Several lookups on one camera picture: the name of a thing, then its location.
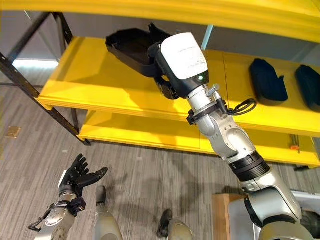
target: white wall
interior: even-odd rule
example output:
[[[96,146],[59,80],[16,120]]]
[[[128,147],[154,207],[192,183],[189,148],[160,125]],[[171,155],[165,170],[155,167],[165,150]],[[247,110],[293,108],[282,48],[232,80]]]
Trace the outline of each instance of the white wall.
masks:
[[[205,25],[105,15],[65,13],[65,17],[73,35],[97,38],[105,38],[118,30],[128,28],[147,30],[148,24],[154,22],[157,27],[171,34],[192,32],[198,43],[201,44],[207,28]],[[6,55],[31,23],[24,12],[3,12],[1,20],[0,51]],[[54,54],[60,56],[57,26],[53,17],[44,23],[41,30],[51,42]],[[319,44],[256,32],[216,27],[207,48],[320,66]],[[19,57],[55,58],[38,33]]]

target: small orange object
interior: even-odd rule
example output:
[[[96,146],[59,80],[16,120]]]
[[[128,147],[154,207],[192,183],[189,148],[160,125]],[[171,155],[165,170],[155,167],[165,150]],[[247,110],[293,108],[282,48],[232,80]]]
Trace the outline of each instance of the small orange object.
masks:
[[[300,148],[297,145],[292,145],[292,146],[290,146],[290,149],[291,150],[299,150]]]

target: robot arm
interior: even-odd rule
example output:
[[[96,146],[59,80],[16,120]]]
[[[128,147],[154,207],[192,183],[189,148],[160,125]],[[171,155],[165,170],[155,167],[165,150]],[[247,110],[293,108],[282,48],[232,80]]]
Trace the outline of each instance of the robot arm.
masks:
[[[198,126],[213,150],[238,177],[248,194],[244,201],[250,218],[262,228],[260,239],[313,239],[300,225],[301,208],[291,191],[233,120],[232,116],[254,109],[256,101],[248,99],[235,109],[228,109],[219,86],[208,88],[207,62],[191,33],[171,36],[162,44],[151,46],[148,54],[168,77],[177,95],[189,102],[192,110],[188,122]],[[290,229],[288,234],[283,228]]]
[[[78,212],[85,210],[86,202],[82,198],[83,188],[102,179],[107,167],[89,173],[86,158],[78,155],[72,166],[63,173],[59,183],[59,199],[45,212],[43,217],[28,228],[38,232],[36,240],[66,240],[68,232],[75,222]],[[36,228],[44,221],[42,228]]]

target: yellow shelf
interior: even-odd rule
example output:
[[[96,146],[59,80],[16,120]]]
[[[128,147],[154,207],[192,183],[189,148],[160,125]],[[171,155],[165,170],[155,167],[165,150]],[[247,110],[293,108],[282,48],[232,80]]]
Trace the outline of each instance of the yellow shelf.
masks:
[[[223,54],[206,56],[213,83],[227,95]],[[39,98],[41,104],[141,117],[186,121],[191,109],[184,99],[168,100],[152,78],[144,77],[109,53],[105,40],[76,37],[63,54]]]
[[[255,57],[219,51],[205,52],[210,84],[234,108],[254,97],[249,66]],[[289,99],[280,106],[257,108],[234,120],[247,129],[320,137],[320,114],[311,111],[299,92],[294,72],[298,63],[268,59],[284,74]],[[107,51],[105,40],[76,37],[37,100],[50,106],[113,112],[139,117],[186,121],[190,106],[184,99],[168,100],[152,78],[143,77]]]
[[[257,151],[268,161],[320,166],[311,137],[300,136],[300,148],[290,149],[288,134],[259,130],[247,131]],[[213,154],[210,142],[196,126],[186,122],[89,111],[80,138],[180,151]]]
[[[80,138],[199,152],[200,133],[187,122],[88,111]]]
[[[249,67],[256,57],[224,53],[223,58],[228,102],[234,108],[243,100],[255,97]],[[258,104],[253,111],[236,116],[235,121],[246,129],[320,137],[320,113],[305,105],[295,77],[301,64],[265,57],[263,59],[274,67],[278,76],[284,76],[288,100],[278,106]],[[320,73],[320,67],[312,68]]]
[[[320,43],[319,0],[3,0],[1,7],[213,24]]]

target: black cable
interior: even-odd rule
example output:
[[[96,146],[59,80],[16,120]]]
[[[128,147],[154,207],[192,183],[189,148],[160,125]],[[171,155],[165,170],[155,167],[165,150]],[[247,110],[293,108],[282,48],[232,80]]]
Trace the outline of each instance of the black cable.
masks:
[[[257,101],[253,98],[249,98],[249,99],[243,101],[242,103],[240,103],[234,109],[229,108],[227,111],[227,114],[231,115],[231,116],[240,116],[240,115],[249,113],[250,111],[255,109],[256,106],[257,106]]]

